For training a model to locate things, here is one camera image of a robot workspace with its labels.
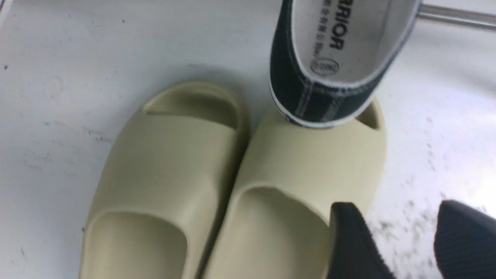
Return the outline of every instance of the beige slide sandal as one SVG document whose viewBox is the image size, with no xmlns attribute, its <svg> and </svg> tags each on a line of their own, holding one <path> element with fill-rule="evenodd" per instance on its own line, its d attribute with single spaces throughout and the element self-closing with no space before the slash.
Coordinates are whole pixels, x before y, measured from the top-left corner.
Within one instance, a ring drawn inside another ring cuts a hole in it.
<svg viewBox="0 0 496 279">
<path fill-rule="evenodd" d="M 215 84 L 182 83 L 145 103 L 107 159 L 80 279 L 195 278 L 248 137 L 243 107 Z"/>
<path fill-rule="evenodd" d="M 330 130 L 290 124 L 270 109 L 246 151 L 203 278 L 325 278 L 329 209 L 353 202 L 367 212 L 385 155 L 377 101 Z"/>
</svg>

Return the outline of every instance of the white table surface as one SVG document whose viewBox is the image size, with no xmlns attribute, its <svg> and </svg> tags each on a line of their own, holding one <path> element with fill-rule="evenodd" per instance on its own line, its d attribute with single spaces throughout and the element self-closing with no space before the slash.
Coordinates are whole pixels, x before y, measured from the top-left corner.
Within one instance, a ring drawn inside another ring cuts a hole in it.
<svg viewBox="0 0 496 279">
<path fill-rule="evenodd" d="M 429 3 L 496 13 L 494 0 Z M 220 82 L 255 128 L 280 4 L 15 1 L 0 29 L 0 278 L 77 278 L 106 156 L 158 90 Z M 377 96 L 388 156 L 369 225 L 399 279 L 440 278 L 441 199 L 496 216 L 496 33 L 417 22 Z"/>
</svg>

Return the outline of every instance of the metal rod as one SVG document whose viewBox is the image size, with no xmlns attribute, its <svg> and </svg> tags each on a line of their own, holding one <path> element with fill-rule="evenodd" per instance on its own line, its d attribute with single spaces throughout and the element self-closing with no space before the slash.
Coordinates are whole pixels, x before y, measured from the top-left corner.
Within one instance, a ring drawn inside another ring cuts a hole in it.
<svg viewBox="0 0 496 279">
<path fill-rule="evenodd" d="M 496 15 L 421 4 L 418 18 L 496 31 Z"/>
</svg>

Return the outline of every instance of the white insole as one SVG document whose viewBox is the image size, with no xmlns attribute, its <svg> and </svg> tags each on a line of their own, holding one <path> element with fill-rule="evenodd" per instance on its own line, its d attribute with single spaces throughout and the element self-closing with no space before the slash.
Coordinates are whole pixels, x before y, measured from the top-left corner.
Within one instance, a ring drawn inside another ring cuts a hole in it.
<svg viewBox="0 0 496 279">
<path fill-rule="evenodd" d="M 293 46 L 302 70 L 339 83 L 360 82 L 373 73 L 396 43 L 383 41 L 390 2 L 294 1 Z"/>
<path fill-rule="evenodd" d="M 322 279 L 328 226 L 301 203 L 269 188 L 243 194 L 217 239 L 212 279 Z"/>
<path fill-rule="evenodd" d="M 94 226 L 87 246 L 87 278 L 181 279 L 186 237 L 163 220 L 109 213 Z"/>
</svg>

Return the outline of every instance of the black shoe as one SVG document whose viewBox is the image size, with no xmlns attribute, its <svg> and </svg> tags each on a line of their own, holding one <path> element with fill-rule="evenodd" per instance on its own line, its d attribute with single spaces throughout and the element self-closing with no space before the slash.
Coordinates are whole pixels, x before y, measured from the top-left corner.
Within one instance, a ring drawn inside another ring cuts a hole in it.
<svg viewBox="0 0 496 279">
<path fill-rule="evenodd" d="M 415 22 L 420 0 L 283 0 L 270 60 L 286 118 L 330 128 L 358 116 Z"/>
<path fill-rule="evenodd" d="M 394 279 L 354 204 L 334 203 L 329 229 L 332 250 L 327 279 Z"/>
<path fill-rule="evenodd" d="M 434 253 L 444 279 L 495 279 L 496 220 L 462 203 L 442 202 Z"/>
</svg>

